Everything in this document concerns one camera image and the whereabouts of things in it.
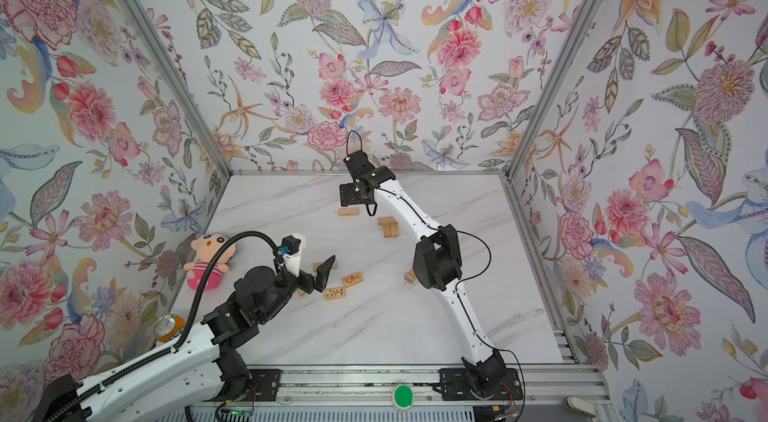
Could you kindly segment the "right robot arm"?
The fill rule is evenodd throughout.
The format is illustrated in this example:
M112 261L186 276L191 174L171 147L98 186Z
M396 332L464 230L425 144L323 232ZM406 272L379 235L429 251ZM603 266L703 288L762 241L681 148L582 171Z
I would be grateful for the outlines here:
M339 198L343 207L383 202L398 224L411 231L415 238L412 271L422 287L436 295L459 340L464 366L459 390L490 399L501 386L507 364L483 330L466 292L462 232L430 217L394 179L373 185L362 180L344 183L339 186Z

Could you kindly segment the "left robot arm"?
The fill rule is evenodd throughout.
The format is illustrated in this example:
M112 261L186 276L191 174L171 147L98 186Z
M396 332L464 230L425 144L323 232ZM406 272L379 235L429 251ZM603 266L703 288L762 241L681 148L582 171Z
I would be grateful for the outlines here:
M260 265L228 299L182 334L143 356L80 382L63 376L44 389L35 421L155 421L185 406L234 399L253 384L238 349L258 335L294 293L323 291L336 258L314 273Z

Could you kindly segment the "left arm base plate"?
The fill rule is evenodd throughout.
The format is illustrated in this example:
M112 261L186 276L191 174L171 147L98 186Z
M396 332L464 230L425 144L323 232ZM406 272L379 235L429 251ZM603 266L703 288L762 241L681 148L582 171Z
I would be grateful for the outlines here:
M245 387L235 396L232 396L231 400L247 403L276 402L282 375L281 369L250 369Z

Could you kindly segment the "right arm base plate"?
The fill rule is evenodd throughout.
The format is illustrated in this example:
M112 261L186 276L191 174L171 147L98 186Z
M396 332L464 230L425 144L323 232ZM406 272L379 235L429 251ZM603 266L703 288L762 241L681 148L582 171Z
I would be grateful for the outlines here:
M518 371L506 368L486 377L468 368L441 368L433 389L443 401L522 401L523 383Z

